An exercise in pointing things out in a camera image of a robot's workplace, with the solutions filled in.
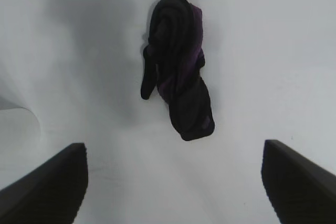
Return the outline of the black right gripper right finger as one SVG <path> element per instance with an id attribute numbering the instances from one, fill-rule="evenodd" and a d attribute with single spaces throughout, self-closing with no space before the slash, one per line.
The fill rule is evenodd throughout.
<path id="1" fill-rule="evenodd" d="M 261 178 L 281 223 L 335 223 L 335 175 L 278 140 L 264 143 Z"/>

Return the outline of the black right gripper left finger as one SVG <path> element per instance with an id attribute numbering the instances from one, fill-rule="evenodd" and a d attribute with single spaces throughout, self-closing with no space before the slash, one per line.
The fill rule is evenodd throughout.
<path id="1" fill-rule="evenodd" d="M 87 187 L 87 149 L 70 144 L 1 190 L 1 223 L 73 223 Z"/>

